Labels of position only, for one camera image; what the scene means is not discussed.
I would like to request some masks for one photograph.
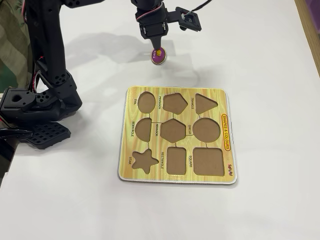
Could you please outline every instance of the cloth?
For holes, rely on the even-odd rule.
[[[0,93],[8,87],[28,88],[32,51],[23,0],[0,0]]]

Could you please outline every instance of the black robotic arm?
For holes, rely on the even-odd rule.
[[[82,105],[76,83],[66,70],[59,18],[61,6],[77,8],[103,1],[25,0],[34,72],[39,74],[48,89],[36,93],[22,88],[7,88],[0,101],[0,117],[6,123],[31,129],[34,135],[28,142],[37,148],[43,149],[70,137],[69,130],[55,121],[77,111]],[[155,50],[161,48],[161,37],[167,35],[168,23],[179,22],[182,30],[201,30],[197,14],[193,12],[180,7],[168,12],[163,0],[131,2],[137,7],[135,18],[141,35],[151,40]],[[54,137],[48,138],[44,133]]]

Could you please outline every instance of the purple disc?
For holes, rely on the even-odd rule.
[[[153,50],[151,53],[151,61],[156,64],[160,65],[166,60],[166,51],[161,47],[159,50]]]

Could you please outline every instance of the orange label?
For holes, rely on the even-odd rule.
[[[228,125],[228,116],[226,114],[222,114],[222,134],[224,140],[224,149],[230,151],[230,137],[229,137],[229,125]]]

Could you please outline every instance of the white table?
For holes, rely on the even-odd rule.
[[[134,13],[129,0],[62,8],[83,106],[62,122],[71,138],[47,150],[18,146],[0,188],[0,239],[318,240],[320,79],[294,1],[215,0],[198,12],[201,32],[170,24],[163,66],[151,63]],[[120,181],[132,85],[225,89],[237,183]]]

